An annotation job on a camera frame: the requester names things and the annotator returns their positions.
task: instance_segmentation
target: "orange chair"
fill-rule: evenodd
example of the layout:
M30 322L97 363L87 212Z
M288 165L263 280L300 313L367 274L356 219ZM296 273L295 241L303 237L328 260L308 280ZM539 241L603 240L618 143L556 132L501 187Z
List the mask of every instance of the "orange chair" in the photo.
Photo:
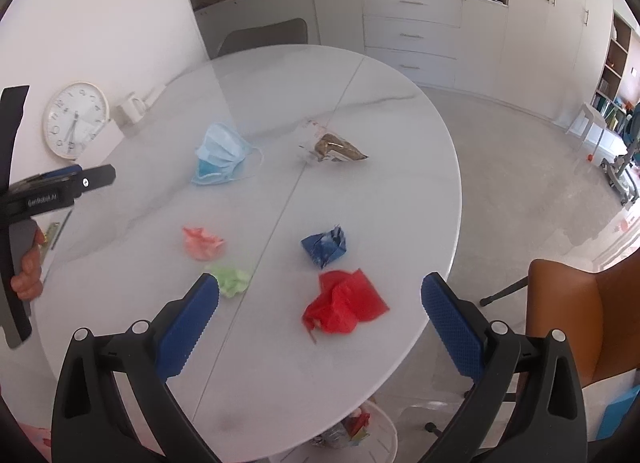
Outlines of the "orange chair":
M600 273L533 261L528 277L480 305L524 287L527 336L562 330L583 388L640 367L640 251Z

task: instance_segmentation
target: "finger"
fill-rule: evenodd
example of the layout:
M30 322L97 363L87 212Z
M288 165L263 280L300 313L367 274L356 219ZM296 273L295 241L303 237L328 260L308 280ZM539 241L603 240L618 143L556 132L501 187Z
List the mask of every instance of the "finger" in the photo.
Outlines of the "finger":
M20 293L21 291L25 291L28 289L29 284L27 280L27 275L21 273L20 275L16 275L11 279L11 287L16 293Z
M36 229L36 236L34 238L34 242L37 245L42 246L44 243L47 242L47 237L45 237L43 231L40 229L40 227L38 227Z
M39 283L41 274L42 268L40 266L33 273L21 273L12 279L12 288L16 293L22 293L34 284Z
M21 261L22 271L24 273L33 273L40 266L40 247L35 246L27 252Z
M37 299L37 297L42 295L42 290L42 283L40 281L37 281L37 283L31 286L27 291L18 293L18 299L23 301Z

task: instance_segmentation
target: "blue crumpled bag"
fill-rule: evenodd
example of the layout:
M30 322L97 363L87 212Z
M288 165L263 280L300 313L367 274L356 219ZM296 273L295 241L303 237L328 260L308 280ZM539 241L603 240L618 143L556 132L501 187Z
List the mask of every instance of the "blue crumpled bag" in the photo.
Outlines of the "blue crumpled bag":
M311 260L318 268L322 269L340 259L347 252L347 239L340 226L336 226L330 232L309 236L300 241L302 247L309 254Z

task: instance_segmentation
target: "marble table top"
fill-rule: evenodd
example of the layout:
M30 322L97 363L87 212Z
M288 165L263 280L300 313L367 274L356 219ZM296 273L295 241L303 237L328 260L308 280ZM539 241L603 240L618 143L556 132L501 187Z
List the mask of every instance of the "marble table top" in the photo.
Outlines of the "marble table top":
M309 119L369 159L305 164L293 131ZM213 122L262 150L257 175L190 183ZM250 287L221 298L168 380L223 461L282 452L357 408L425 328L422 279L452 265L462 192L447 128L411 81L356 53L275 46L211 61L172 82L108 162L116 183L78 200L34 305L47 359L59 374L76 329L123 332L180 299L206 265L184 251L183 225L224 237L219 265L247 271ZM315 345L301 317L319 294L319 270L300 240L336 224L348 253L328 269L362 268L390 312L351 335L317 333ZM122 393L138 429L140 411L130 389Z

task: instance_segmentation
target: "crumpled green paper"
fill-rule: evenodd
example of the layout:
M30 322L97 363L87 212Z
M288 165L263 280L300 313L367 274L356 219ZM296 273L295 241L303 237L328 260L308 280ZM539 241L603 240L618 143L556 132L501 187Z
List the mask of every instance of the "crumpled green paper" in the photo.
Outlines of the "crumpled green paper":
M216 278L220 293L228 299L245 292L251 281L251 275L241 269L211 265L207 266L206 270Z

